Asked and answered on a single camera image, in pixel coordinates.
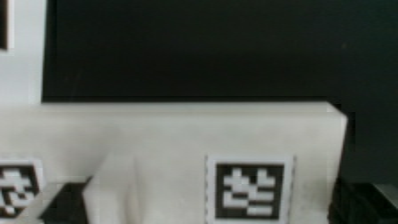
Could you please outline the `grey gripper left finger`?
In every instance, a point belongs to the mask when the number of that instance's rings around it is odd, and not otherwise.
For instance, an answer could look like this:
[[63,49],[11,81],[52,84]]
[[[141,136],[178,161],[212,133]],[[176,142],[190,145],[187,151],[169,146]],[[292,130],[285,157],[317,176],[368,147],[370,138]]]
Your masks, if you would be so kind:
[[84,190],[91,179],[50,182],[11,224],[89,224]]

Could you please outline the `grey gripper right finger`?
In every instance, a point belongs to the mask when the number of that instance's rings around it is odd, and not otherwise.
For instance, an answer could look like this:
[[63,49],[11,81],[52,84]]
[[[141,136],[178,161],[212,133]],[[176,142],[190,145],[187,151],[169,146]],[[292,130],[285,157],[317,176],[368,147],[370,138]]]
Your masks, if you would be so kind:
[[398,187],[336,179],[329,224],[398,224]]

